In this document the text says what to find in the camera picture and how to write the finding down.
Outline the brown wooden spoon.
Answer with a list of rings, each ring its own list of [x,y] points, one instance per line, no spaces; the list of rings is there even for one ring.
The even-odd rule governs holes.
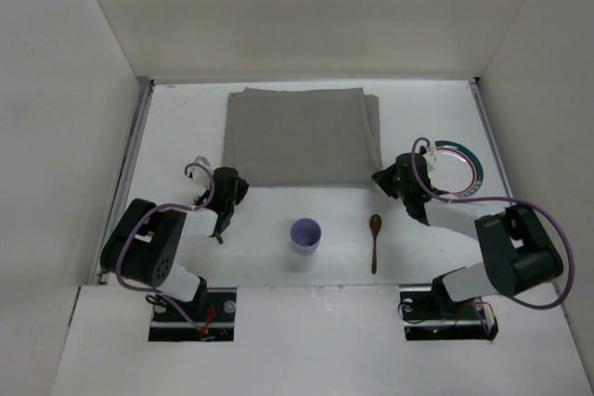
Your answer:
[[[371,273],[375,275],[378,267],[377,239],[381,231],[382,219],[379,214],[373,214],[369,220],[369,230],[372,236]]]

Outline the white plate green red rim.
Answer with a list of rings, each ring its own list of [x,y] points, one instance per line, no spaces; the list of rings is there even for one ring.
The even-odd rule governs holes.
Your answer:
[[[436,140],[437,162],[429,172],[433,186],[451,193],[456,198],[469,198],[476,194],[484,182],[484,167],[479,158],[461,143]]]

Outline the grey cloth placemat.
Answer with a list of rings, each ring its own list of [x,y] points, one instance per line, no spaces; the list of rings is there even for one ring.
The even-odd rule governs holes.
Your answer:
[[[252,186],[363,186],[381,170],[380,101],[360,87],[228,97],[223,164]]]

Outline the lavender plastic cup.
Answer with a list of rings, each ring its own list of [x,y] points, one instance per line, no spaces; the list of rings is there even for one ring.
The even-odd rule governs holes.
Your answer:
[[[292,247],[302,255],[313,254],[319,246],[322,230],[313,219],[302,218],[297,220],[290,230]]]

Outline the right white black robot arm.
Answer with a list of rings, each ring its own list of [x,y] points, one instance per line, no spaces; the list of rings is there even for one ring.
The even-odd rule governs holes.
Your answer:
[[[371,178],[387,196],[401,200],[412,219],[478,243],[481,262],[432,281],[430,302],[439,317],[484,296],[518,302],[519,294],[561,275],[567,281],[556,300],[524,306],[544,311],[567,299],[575,280],[575,258],[567,235],[541,207],[517,198],[451,198],[432,186],[420,153],[398,156]]]

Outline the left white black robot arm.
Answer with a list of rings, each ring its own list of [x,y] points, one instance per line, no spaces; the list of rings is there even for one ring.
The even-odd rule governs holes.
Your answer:
[[[173,307],[180,315],[196,320],[207,305],[206,280],[175,261],[189,214],[202,219],[202,234],[223,244],[235,208],[248,193],[248,183],[230,167],[210,171],[197,162],[185,168],[185,175],[203,171],[205,191],[190,205],[154,202],[136,198],[127,207],[100,254],[102,270],[116,275],[121,286],[147,292],[158,304]]]

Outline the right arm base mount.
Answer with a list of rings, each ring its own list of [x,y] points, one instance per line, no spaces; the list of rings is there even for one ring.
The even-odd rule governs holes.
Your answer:
[[[481,298],[440,307],[430,287],[402,287],[397,311],[407,341],[485,340],[499,332],[493,306]]]

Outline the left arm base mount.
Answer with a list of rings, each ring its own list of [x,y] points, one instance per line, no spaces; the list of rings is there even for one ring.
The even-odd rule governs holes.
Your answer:
[[[197,310],[179,303],[193,321],[190,324],[162,297],[148,294],[152,306],[148,331],[150,342],[231,342],[235,335],[237,290],[233,287],[208,289],[206,301]]]

